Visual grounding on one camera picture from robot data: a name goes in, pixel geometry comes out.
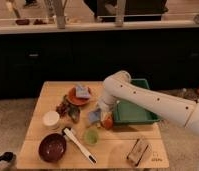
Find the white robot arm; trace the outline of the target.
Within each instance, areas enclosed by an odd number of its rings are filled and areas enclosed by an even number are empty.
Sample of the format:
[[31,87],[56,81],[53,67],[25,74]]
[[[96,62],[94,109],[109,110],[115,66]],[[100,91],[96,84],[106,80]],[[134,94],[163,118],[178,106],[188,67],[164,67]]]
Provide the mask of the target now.
[[124,70],[104,79],[97,104],[103,112],[110,112],[119,99],[135,103],[199,135],[199,103],[132,85],[131,75]]

